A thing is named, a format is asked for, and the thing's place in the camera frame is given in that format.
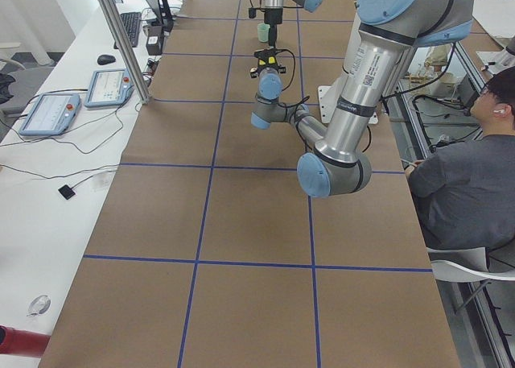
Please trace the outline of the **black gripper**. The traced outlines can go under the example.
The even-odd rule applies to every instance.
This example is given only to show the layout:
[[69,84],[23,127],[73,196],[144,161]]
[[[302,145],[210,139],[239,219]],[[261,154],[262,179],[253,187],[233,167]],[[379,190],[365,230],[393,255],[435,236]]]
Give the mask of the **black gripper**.
[[282,9],[281,8],[265,8],[264,9],[264,23],[270,26],[268,30],[268,41],[277,41],[277,25],[282,23]]

